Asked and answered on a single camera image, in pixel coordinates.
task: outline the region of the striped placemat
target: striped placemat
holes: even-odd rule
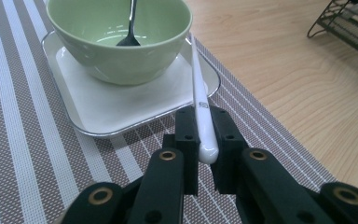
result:
[[[143,174],[174,114],[111,139],[77,132],[65,116],[41,40],[52,31],[42,0],[0,0],[0,223],[52,223],[93,181],[121,186]],[[318,190],[332,177],[215,57],[221,76],[210,99],[227,110],[251,147],[271,151],[302,185]],[[239,223],[233,196],[213,189],[200,164],[199,197],[185,197],[185,223]]]

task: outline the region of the bowl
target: bowl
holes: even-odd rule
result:
[[[48,0],[48,17],[65,48],[98,79],[138,85],[163,74],[192,23],[183,0],[138,0],[140,47],[118,47],[128,33],[131,0]]]

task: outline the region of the white tray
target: white tray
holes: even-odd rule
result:
[[[118,86],[88,75],[54,32],[42,46],[67,117],[84,134],[111,137],[193,102],[188,42],[161,77],[139,86]],[[211,96],[220,87],[220,77],[202,57],[200,65]]]

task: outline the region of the white stick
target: white stick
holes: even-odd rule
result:
[[[219,148],[214,134],[214,128],[209,108],[207,94],[200,69],[199,54],[196,41],[191,35],[191,49],[193,58],[193,98],[196,113],[197,128],[200,137],[199,160],[202,163],[212,164],[217,160]]]

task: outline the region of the metal rack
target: metal rack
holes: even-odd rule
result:
[[[312,32],[318,24],[322,30]],[[358,0],[332,0],[312,24],[307,37],[328,32],[358,50]]]

